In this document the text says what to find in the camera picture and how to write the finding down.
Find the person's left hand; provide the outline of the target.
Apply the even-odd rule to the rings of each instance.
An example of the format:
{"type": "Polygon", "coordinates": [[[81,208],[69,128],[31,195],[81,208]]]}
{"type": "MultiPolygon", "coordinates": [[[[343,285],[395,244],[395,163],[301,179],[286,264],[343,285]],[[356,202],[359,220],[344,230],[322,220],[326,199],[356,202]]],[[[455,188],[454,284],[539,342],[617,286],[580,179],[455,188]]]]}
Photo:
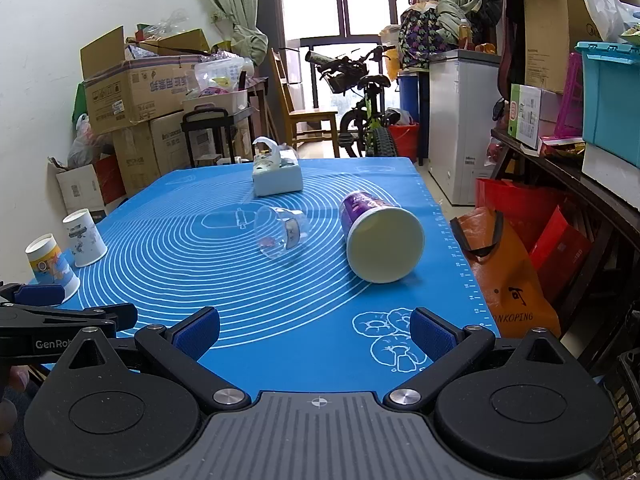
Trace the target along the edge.
{"type": "MultiPolygon", "coordinates": [[[[26,366],[14,366],[10,369],[9,375],[6,376],[6,385],[14,392],[24,392],[29,383],[29,371],[26,366]]],[[[14,404],[1,397],[0,408],[0,455],[2,457],[9,456],[12,450],[12,440],[10,431],[17,420],[17,411],[14,404]]]]}

